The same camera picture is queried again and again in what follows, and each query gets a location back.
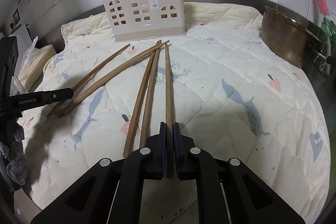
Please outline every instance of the silver round bolt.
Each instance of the silver round bolt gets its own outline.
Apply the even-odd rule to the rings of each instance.
[[[190,149],[190,153],[197,155],[197,154],[201,153],[201,150],[198,147],[193,147],[192,149]]]
[[[141,148],[140,149],[140,153],[142,154],[142,155],[147,155],[147,154],[149,154],[151,152],[151,150],[148,148],[148,147],[144,147],[144,148]]]
[[[100,166],[102,166],[102,167],[109,166],[110,163],[111,163],[111,161],[110,161],[109,159],[102,159],[102,160],[99,162]]]
[[[230,159],[230,164],[233,166],[238,166],[240,164],[239,159]]]

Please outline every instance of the saucepan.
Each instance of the saucepan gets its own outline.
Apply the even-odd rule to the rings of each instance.
[[[304,68],[317,55],[336,66],[336,58],[320,52],[321,41],[294,19],[265,7],[261,36],[266,45],[278,56],[298,68]]]

